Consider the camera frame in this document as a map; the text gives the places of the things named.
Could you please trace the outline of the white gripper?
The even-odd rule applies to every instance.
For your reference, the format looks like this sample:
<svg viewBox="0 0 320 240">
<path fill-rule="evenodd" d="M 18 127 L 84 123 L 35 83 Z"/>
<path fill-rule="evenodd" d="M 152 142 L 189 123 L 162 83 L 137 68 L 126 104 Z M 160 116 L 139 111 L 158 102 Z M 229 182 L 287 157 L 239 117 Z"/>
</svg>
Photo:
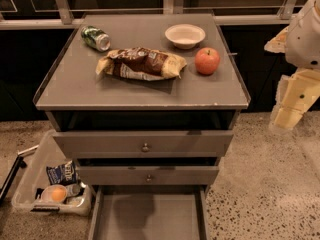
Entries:
<svg viewBox="0 0 320 240">
<path fill-rule="evenodd" d="M 292 130 L 320 97 L 320 29 L 307 24 L 285 27 L 264 50 L 285 52 L 286 60 L 298 67 L 291 76 L 281 76 L 270 116 L 271 129 Z"/>
</svg>

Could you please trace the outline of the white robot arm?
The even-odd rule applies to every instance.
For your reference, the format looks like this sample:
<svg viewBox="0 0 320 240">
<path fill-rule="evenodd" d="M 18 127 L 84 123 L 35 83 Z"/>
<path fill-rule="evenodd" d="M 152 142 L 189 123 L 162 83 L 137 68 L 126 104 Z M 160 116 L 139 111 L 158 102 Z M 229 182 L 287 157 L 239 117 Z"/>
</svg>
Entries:
<svg viewBox="0 0 320 240">
<path fill-rule="evenodd" d="M 270 117 L 271 129 L 292 130 L 320 97 L 320 0 L 308 0 L 264 49 L 283 53 L 296 67 L 281 76 Z"/>
</svg>

